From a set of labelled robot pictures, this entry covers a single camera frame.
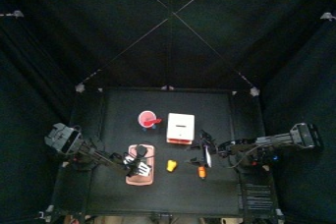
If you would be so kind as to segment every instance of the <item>orange object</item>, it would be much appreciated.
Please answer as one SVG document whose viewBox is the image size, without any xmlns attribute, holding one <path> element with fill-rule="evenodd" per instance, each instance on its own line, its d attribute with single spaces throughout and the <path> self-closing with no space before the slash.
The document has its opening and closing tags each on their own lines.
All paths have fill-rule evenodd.
<svg viewBox="0 0 336 224">
<path fill-rule="evenodd" d="M 199 176 L 200 178 L 204 180 L 205 177 L 207 177 L 207 171 L 205 171 L 205 167 L 204 166 L 200 166 L 199 167 Z"/>
</svg>

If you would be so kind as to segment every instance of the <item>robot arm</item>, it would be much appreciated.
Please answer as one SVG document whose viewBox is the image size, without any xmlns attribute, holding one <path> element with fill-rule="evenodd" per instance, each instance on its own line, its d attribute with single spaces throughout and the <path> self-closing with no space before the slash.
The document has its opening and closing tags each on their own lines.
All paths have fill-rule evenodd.
<svg viewBox="0 0 336 224">
<path fill-rule="evenodd" d="M 239 164 L 264 165 L 271 164 L 279 159 L 276 149 L 295 147 L 299 149 L 315 148 L 320 146 L 320 137 L 313 125 L 296 124 L 287 134 L 280 134 L 256 139 L 231 140 L 216 146 L 211 135 L 201 131 L 201 139 L 196 140 L 191 149 L 197 148 L 203 151 L 203 158 L 191 159 L 189 163 L 209 167 L 209 154 L 217 154 L 221 158 L 229 155 L 243 154 L 241 159 L 231 167 Z"/>
<path fill-rule="evenodd" d="M 95 162 L 95 164 L 117 168 L 128 177 L 141 175 L 137 168 L 143 166 L 140 159 L 147 153 L 147 148 L 143 145 L 137 146 L 137 155 L 132 160 L 117 153 L 109 155 L 107 152 L 97 150 L 96 146 L 83 139 L 81 133 L 76 128 L 69 128 L 61 123 L 53 125 L 44 142 L 64 156 L 72 157 L 79 155 L 85 157 L 83 158 L 85 162 Z"/>
</svg>

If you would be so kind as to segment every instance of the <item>yellow object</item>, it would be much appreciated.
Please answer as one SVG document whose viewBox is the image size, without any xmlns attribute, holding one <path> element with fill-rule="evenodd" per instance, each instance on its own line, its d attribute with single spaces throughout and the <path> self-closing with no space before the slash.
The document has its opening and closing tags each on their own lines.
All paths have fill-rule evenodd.
<svg viewBox="0 0 336 224">
<path fill-rule="evenodd" d="M 172 172 L 175 170 L 176 166 L 177 166 L 177 162 L 175 160 L 168 160 L 167 171 Z"/>
</svg>

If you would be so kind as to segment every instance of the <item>black fabric wall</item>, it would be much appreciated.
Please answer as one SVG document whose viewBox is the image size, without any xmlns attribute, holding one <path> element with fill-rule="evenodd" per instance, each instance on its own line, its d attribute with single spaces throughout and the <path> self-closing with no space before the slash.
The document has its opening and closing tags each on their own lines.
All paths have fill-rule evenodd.
<svg viewBox="0 0 336 224">
<path fill-rule="evenodd" d="M 325 22 L 263 90 L 269 134 L 295 123 L 317 126 L 324 147 L 293 152 L 276 170 L 284 211 L 303 218 L 336 220 L 336 23 Z"/>
<path fill-rule="evenodd" d="M 85 84 L 237 90 L 251 87 L 241 72 L 261 88 L 268 133 L 305 121 L 324 139 L 321 152 L 293 154 L 277 170 L 284 210 L 335 219 L 336 28 L 319 19 L 335 0 L 195 0 L 181 12 L 192 0 L 0 1 L 0 13 L 25 14 L 0 18 L 0 221 L 45 208 L 43 137 L 103 67 Z"/>
<path fill-rule="evenodd" d="M 0 41 L 0 222 L 33 223 L 56 175 L 43 138 L 69 120 L 75 87 L 20 19 L 1 18 Z"/>
</svg>

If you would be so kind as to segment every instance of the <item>white box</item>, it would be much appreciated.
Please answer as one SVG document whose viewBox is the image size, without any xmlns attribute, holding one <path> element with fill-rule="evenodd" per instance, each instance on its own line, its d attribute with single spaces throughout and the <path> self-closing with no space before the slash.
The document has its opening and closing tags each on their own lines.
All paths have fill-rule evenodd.
<svg viewBox="0 0 336 224">
<path fill-rule="evenodd" d="M 167 141 L 192 144 L 195 139 L 195 115 L 169 113 Z"/>
</svg>

